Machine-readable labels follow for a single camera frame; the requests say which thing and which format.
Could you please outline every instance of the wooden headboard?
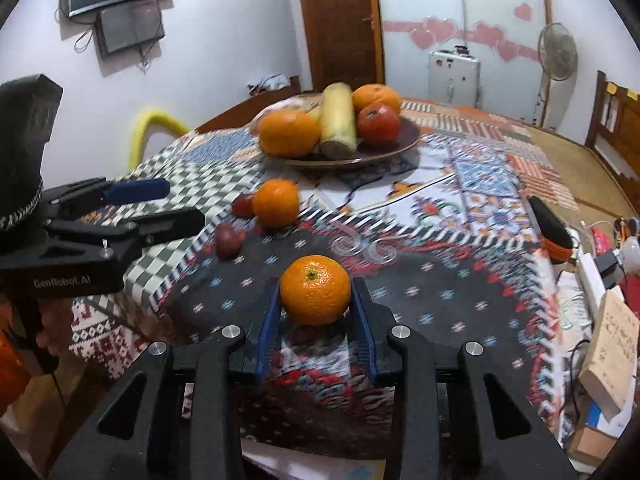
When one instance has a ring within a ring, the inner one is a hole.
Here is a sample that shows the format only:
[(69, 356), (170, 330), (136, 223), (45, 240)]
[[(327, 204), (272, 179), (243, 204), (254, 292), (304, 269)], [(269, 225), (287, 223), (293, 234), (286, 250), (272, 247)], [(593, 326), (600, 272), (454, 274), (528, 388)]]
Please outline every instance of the wooden headboard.
[(636, 214), (640, 212), (638, 99), (636, 92), (608, 82), (605, 73), (598, 72), (593, 115), (585, 142), (587, 148), (609, 168)]
[(268, 91), (251, 97), (246, 101), (242, 101), (239, 105), (230, 108), (226, 112), (221, 113), (217, 117), (207, 121), (202, 126), (196, 128), (199, 134), (213, 132), (214, 130), (226, 130), (227, 128), (242, 128), (246, 124), (254, 120), (257, 114), (263, 111), (267, 106), (273, 105), (278, 101), (289, 99), (301, 92), (300, 78), (293, 76), (291, 85), (281, 88), (280, 90)]

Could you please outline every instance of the plate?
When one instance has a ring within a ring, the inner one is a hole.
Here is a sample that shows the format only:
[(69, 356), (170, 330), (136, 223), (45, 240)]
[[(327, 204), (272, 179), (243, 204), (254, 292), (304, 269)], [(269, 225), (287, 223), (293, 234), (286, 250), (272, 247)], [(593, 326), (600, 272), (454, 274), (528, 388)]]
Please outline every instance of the plate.
[(410, 150), (420, 140), (420, 130), (410, 120), (400, 117), (400, 132), (394, 142), (383, 147), (374, 148), (361, 142), (351, 158), (329, 160), (321, 153), (313, 152), (305, 158), (285, 158), (283, 162), (300, 170), (332, 170), (336, 168), (355, 168), (379, 160), (385, 160)]

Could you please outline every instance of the hand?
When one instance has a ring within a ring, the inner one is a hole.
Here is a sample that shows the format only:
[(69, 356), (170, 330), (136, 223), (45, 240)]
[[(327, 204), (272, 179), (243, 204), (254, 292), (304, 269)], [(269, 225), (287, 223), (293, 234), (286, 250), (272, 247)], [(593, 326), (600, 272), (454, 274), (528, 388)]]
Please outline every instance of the hand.
[[(72, 300), (42, 300), (38, 303), (44, 330), (36, 335), (36, 343), (57, 356), (71, 343), (71, 323), (74, 320)], [(0, 317), (11, 323), (11, 305), (4, 298), (0, 298)]]

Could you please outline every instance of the logo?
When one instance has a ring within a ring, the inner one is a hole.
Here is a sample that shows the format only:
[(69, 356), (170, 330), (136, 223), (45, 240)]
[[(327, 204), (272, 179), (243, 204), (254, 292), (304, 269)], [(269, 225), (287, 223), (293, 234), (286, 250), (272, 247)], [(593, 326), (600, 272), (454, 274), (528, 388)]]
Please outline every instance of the logo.
[(35, 288), (59, 288), (61, 286), (90, 285), (89, 276), (72, 276), (71, 278), (51, 278), (50, 280), (33, 280)]

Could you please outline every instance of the fan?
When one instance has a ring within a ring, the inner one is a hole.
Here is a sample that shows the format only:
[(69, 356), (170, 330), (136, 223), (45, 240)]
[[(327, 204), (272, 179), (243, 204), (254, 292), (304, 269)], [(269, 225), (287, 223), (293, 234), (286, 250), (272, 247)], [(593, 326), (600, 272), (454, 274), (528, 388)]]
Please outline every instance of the fan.
[(549, 23), (542, 29), (538, 55), (542, 69), (554, 81), (569, 79), (578, 69), (575, 40), (561, 23)]
[(549, 23), (540, 32), (538, 57), (544, 71), (540, 81), (538, 102), (533, 113), (533, 124), (544, 123), (549, 81), (566, 81), (578, 70), (578, 49), (574, 37), (562, 23)]

